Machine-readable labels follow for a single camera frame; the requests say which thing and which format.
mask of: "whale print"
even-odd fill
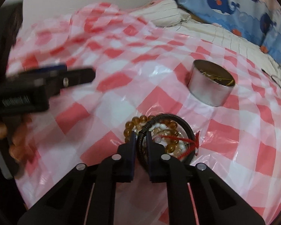
[[[231,2],[231,5],[234,6],[234,10],[232,10],[228,0],[207,0],[207,3],[212,10],[224,15],[231,15],[235,12],[237,7],[239,8],[238,3]]]
[[[273,22],[270,16],[267,13],[265,13],[261,16],[260,19],[260,29],[262,33],[266,34],[269,31],[270,26],[277,26],[277,23]]]

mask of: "cylindrical container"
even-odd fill
[[[234,86],[233,76],[221,66],[206,60],[194,61],[188,88],[201,102],[213,107],[222,106]]]

